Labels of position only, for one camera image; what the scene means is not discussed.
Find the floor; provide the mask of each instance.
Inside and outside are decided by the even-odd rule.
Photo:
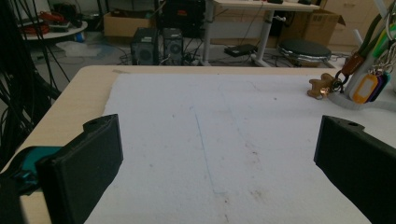
[[[131,51],[128,45],[109,43],[106,38],[99,32],[85,33],[85,47],[89,50],[100,50],[96,56],[91,57],[70,57],[69,51],[66,53],[63,49],[57,47],[60,42],[71,41],[72,39],[55,39],[48,40],[46,45],[49,47],[49,67],[47,66],[45,57],[40,49],[41,43],[37,41],[30,41],[32,58],[35,61],[35,66],[39,74],[46,80],[50,81],[53,77],[56,88],[60,91],[66,88],[69,80],[78,72],[78,70],[88,65],[132,65]],[[190,66],[198,65],[202,40],[185,38],[184,40],[185,55],[188,57],[186,62]],[[224,53],[224,45],[212,45],[210,51],[210,63],[213,66],[257,66],[251,62],[249,56],[232,57]],[[87,49],[82,50],[81,54],[86,54]],[[345,62],[345,53],[334,53],[328,64],[320,64],[319,67],[342,67]],[[287,59],[282,57],[276,49],[267,49],[263,59],[272,66],[276,67],[293,67]]]

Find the orange key tag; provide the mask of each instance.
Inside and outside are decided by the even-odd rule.
[[[378,78],[374,74],[367,74],[359,83],[358,88],[352,95],[356,104],[364,104],[378,85]]]

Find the black stool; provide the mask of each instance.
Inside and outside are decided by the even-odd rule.
[[[286,39],[277,46],[277,50],[295,66],[302,63],[325,63],[332,52],[326,47],[303,39]]]

